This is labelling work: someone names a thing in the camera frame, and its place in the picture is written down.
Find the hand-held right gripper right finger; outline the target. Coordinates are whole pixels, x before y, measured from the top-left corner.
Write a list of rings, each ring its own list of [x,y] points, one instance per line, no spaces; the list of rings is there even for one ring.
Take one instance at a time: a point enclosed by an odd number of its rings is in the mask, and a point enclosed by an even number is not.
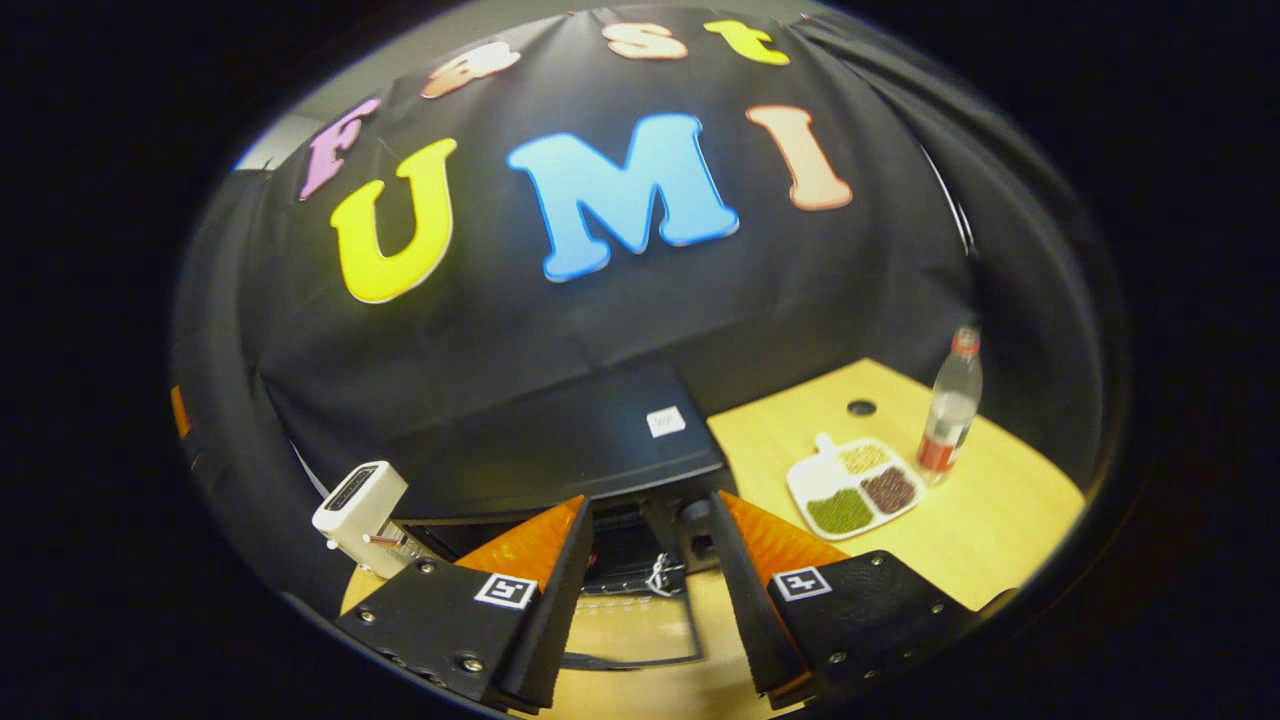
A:
[[[708,503],[751,682],[773,708],[902,688],[986,619],[890,551],[851,556],[723,491]]]

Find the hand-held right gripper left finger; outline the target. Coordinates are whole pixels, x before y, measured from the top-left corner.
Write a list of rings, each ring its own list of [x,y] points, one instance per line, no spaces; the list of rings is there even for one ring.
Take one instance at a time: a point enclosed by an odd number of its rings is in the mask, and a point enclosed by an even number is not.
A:
[[[337,619],[393,666],[497,711],[552,706],[593,546],[577,496],[457,562],[420,559]]]

